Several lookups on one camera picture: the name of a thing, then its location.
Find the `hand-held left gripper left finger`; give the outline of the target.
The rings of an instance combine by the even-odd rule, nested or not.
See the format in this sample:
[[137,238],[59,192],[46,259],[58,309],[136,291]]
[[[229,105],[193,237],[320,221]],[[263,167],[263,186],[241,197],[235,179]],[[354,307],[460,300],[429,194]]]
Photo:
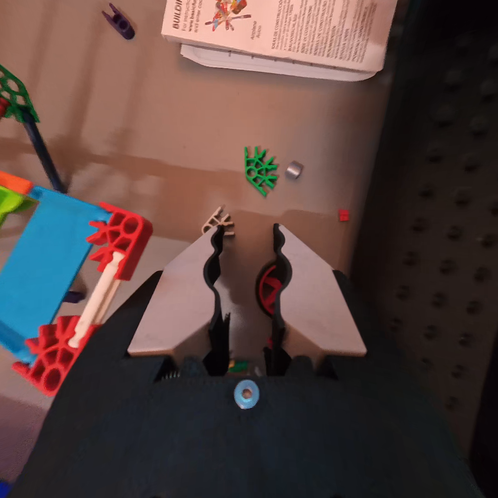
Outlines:
[[223,313],[215,288],[224,233],[221,225],[208,229],[164,267],[128,346],[130,356],[168,356],[178,366],[196,357],[211,376],[227,373],[231,316]]

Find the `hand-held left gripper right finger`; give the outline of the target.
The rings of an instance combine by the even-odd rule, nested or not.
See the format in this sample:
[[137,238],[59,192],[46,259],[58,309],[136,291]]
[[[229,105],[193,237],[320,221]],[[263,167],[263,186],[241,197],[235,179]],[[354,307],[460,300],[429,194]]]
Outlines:
[[286,268],[288,280],[271,317],[266,374],[284,375],[298,357],[315,369],[327,357],[365,357],[368,350],[333,267],[283,224],[274,224],[272,232],[274,258]]

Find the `black wheel red hub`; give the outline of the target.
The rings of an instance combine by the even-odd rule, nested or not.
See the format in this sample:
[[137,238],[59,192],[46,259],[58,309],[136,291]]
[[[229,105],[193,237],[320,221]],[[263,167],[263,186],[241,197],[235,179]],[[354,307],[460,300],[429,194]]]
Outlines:
[[278,292],[288,280],[286,268],[280,267],[277,260],[266,263],[259,271],[255,281],[255,297],[262,312],[273,317]]

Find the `pale grey fan connector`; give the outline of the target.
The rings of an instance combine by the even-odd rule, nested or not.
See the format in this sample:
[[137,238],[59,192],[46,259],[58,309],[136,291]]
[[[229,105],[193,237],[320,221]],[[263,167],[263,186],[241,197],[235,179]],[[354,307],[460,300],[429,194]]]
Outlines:
[[224,228],[225,237],[234,237],[234,222],[231,215],[225,212],[225,205],[219,206],[215,212],[204,223],[201,229],[201,234],[207,233],[211,228],[222,226]]

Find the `black perforated chair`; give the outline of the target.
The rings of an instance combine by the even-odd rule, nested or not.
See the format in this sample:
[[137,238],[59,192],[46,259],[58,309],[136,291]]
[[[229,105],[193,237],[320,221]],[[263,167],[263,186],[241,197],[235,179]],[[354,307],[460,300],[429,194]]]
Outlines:
[[411,1],[352,280],[470,452],[497,333],[497,1]]

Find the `colourful construction toy model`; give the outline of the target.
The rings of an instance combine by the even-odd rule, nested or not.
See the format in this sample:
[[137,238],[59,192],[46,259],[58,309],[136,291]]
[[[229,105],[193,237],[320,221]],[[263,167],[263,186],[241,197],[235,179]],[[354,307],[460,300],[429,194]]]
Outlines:
[[21,123],[52,189],[1,171],[1,225],[33,209],[1,270],[1,346],[12,369],[55,396],[153,234],[146,218],[69,196],[38,130],[29,93],[1,66],[1,119]]

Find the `green fan connector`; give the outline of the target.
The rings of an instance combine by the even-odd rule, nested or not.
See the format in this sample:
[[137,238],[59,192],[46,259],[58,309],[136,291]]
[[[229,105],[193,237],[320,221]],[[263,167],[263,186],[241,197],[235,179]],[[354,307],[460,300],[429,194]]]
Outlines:
[[266,197],[274,190],[278,181],[277,170],[278,165],[274,163],[274,157],[268,156],[265,148],[244,148],[245,178],[261,196]]

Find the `white instruction booklet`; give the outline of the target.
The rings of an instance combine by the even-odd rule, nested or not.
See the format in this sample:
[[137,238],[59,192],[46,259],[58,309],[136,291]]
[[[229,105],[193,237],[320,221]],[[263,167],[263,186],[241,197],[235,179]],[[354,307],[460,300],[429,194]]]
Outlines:
[[161,35],[201,65],[359,82],[384,66],[397,1],[167,1]]

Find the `purple clip connector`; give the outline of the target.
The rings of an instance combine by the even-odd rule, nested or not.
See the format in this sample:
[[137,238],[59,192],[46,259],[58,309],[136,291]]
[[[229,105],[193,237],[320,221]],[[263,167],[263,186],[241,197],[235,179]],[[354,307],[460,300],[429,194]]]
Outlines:
[[135,37],[135,30],[131,22],[125,15],[117,9],[111,2],[109,2],[109,8],[112,13],[109,14],[106,11],[102,11],[102,14],[107,22],[121,35],[125,40],[132,40]]

